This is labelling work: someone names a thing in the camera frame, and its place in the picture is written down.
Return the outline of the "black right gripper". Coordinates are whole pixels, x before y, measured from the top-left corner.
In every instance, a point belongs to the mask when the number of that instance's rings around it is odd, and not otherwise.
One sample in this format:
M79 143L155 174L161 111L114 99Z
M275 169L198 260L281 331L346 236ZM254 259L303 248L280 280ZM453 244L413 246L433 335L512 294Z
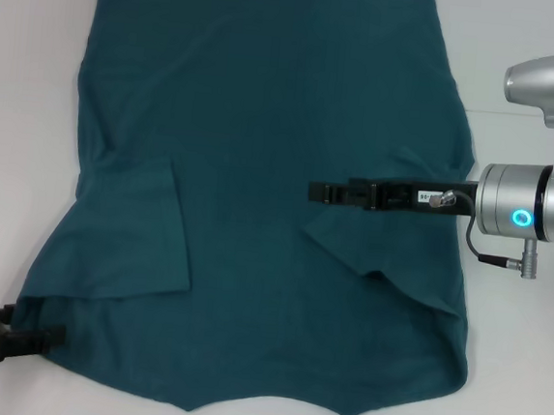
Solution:
M383 179L367 182L350 178L346 183L309 182L308 200L324 205L365 208L376 212L410 211L443 216L469 216L470 205L461 193L476 203L477 183L426 181L423 179ZM434 195L452 191L454 203L433 208L429 199Z

